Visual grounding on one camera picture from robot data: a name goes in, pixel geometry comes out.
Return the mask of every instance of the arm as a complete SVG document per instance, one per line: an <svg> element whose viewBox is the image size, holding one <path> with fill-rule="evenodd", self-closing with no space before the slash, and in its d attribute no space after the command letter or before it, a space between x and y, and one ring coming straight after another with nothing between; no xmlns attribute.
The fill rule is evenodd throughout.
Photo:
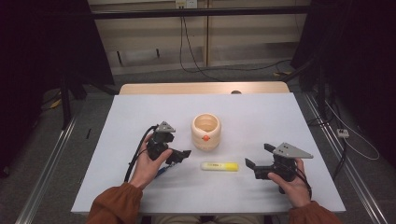
<svg viewBox="0 0 396 224"><path fill-rule="evenodd" d="M296 159L298 172L304 174L304 163L301 159ZM319 223L342 223L331 211L321 207L317 202L311 201L308 189L304 181L296 177L293 181L287 182L279 175L268 174L268 177L277 183L289 197L293 208L289 210L290 224L319 224Z"/></svg>
<svg viewBox="0 0 396 224"><path fill-rule="evenodd" d="M134 174L128 183L105 190L93 201L87 223L135 223L143 196L143 189L154 179L161 164L172 154L165 150L161 156L152 161L147 153L147 141L139 149L139 157Z"/></svg>

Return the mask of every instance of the hand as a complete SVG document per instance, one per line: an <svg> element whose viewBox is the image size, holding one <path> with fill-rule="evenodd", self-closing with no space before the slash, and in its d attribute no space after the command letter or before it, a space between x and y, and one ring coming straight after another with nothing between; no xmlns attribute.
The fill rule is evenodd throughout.
<svg viewBox="0 0 396 224"><path fill-rule="evenodd" d="M149 134L143 141L142 147L139 149L140 156L137 158L134 174L129 184L144 189L155 177L161 164L172 154L172 149L166 149L157 160L152 161L147 152L147 142L152 134Z"/></svg>
<svg viewBox="0 0 396 224"><path fill-rule="evenodd" d="M304 176L304 162L301 159L295 159L297 163L297 168L300 175ZM274 173L269 173L268 178L277 183L289 197L291 205L295 208L303 207L311 203L309 197L308 189L302 179L298 176L294 178L293 181L287 182L279 175Z"/></svg>

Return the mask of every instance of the beige cup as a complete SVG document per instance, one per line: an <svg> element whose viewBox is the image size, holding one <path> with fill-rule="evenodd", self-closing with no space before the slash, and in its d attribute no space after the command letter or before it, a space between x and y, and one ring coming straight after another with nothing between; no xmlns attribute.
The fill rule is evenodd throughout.
<svg viewBox="0 0 396 224"><path fill-rule="evenodd" d="M220 142L221 123L212 114L201 114L191 123L191 139L194 145L204 151L215 149Z"/></svg>

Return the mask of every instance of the white cable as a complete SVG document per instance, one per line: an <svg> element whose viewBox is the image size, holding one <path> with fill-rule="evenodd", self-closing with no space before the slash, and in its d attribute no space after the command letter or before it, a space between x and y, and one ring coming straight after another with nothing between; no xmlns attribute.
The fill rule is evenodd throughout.
<svg viewBox="0 0 396 224"><path fill-rule="evenodd" d="M365 157L365 158L367 158L367 159L369 159L369 160L372 160L372 161L378 160L378 159L379 159L379 152L378 152L378 150L377 150L369 141L367 141L363 136L361 136L360 134L358 134L357 132L355 132L352 128L350 128L349 126L347 126L347 125L337 116L337 114L334 112L334 110L332 110L332 107L327 103L327 101L325 101L325 103L326 103L326 105L329 107L329 109L332 111L332 113L335 115L335 117L338 118L338 120L340 120L350 131L352 131L352 132L355 133L358 137L360 137L361 139L363 139L368 145L370 145L370 147L372 147L372 148L375 150L375 152L376 152L376 154L377 154L377 157L376 157L375 159L373 159L373 158L370 158L370 157L367 157L367 156L363 155L363 154L360 153L356 148L354 148L352 145L350 145L350 144L347 142L347 140L344 138L344 140L346 140L346 143L347 143L350 147L352 147L353 150L355 150L356 152L358 152L359 154L361 154L363 157Z"/></svg>

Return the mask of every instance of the yellow highlighter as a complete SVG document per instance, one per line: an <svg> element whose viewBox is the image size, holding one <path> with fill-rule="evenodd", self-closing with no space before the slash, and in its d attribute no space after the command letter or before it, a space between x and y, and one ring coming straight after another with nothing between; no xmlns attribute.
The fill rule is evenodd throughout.
<svg viewBox="0 0 396 224"><path fill-rule="evenodd" d="M205 171L238 171L238 163L222 161L204 161L201 163L201 169Z"/></svg>

